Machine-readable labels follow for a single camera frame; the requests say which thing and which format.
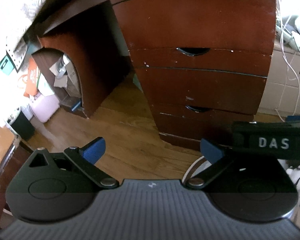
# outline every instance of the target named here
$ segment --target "wooden floor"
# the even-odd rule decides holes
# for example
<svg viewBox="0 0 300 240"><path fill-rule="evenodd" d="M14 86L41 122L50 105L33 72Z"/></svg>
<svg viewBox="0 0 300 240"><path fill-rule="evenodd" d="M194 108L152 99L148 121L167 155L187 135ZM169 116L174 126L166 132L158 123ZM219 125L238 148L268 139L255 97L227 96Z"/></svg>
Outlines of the wooden floor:
<svg viewBox="0 0 300 240"><path fill-rule="evenodd" d="M102 103L90 119L59 109L44 125L33 119L32 148L60 152L82 147L102 136L106 153L96 166L120 182L126 179L181 179L199 152L160 140L143 93L132 83L132 74ZM277 122L275 116L258 114L257 121Z"/></svg>

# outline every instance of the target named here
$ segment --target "wooden desk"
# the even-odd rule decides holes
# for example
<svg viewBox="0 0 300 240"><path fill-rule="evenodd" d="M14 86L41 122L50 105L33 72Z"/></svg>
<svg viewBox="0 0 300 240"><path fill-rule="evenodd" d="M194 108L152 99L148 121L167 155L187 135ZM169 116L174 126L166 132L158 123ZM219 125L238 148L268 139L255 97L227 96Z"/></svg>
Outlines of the wooden desk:
<svg viewBox="0 0 300 240"><path fill-rule="evenodd" d="M32 150L23 142L18 146L12 144L0 163L0 219L6 205L6 189L31 153Z"/></svg>
<svg viewBox="0 0 300 240"><path fill-rule="evenodd" d="M72 0L35 28L41 49L33 54L41 73L66 111L89 118L130 70L120 56L104 12L107 0ZM66 53L78 74L82 107L71 111L79 98L55 88L49 68Z"/></svg>

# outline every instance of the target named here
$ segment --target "blue object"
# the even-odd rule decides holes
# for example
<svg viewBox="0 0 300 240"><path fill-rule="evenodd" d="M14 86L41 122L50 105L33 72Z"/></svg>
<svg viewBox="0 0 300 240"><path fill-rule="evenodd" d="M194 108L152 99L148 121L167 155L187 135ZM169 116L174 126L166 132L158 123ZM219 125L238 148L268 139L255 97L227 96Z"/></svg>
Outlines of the blue object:
<svg viewBox="0 0 300 240"><path fill-rule="evenodd" d="M71 107L71 111L72 112L74 112L74 111L76 111L79 107L81 107L82 106L82 103L81 103L81 99L77 102L77 103L75 103L72 107Z"/></svg>
<svg viewBox="0 0 300 240"><path fill-rule="evenodd" d="M0 69L7 76L9 76L10 73L12 72L12 70L13 70L13 63L11 62L10 58L7 55L0 62Z"/></svg>
<svg viewBox="0 0 300 240"><path fill-rule="evenodd" d="M300 121L300 115L288 115L286 122Z"/></svg>
<svg viewBox="0 0 300 240"><path fill-rule="evenodd" d="M82 157L94 165L105 154L106 141L103 137L98 137L80 150Z"/></svg>
<svg viewBox="0 0 300 240"><path fill-rule="evenodd" d="M211 164L216 163L224 155L223 151L205 139L201 139L200 152Z"/></svg>

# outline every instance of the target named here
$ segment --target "wooden dresser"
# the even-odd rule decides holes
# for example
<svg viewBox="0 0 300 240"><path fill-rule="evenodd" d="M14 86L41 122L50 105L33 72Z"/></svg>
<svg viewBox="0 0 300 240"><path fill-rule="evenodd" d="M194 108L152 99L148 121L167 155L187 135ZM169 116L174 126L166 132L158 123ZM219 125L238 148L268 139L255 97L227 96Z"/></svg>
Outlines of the wooden dresser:
<svg viewBox="0 0 300 240"><path fill-rule="evenodd" d="M231 144L266 84L275 0L110 0L162 140Z"/></svg>

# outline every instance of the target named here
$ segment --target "orange bag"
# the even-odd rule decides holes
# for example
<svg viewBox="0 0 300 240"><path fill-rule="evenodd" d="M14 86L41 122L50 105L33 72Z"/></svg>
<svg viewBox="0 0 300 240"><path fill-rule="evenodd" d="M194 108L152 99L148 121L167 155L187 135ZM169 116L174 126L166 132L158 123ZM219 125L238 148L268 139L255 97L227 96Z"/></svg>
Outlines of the orange bag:
<svg viewBox="0 0 300 240"><path fill-rule="evenodd" d="M29 59L29 67L28 67L28 79L26 85L26 94L31 96L35 96L38 93L38 82L39 82L40 70L31 57Z"/></svg>

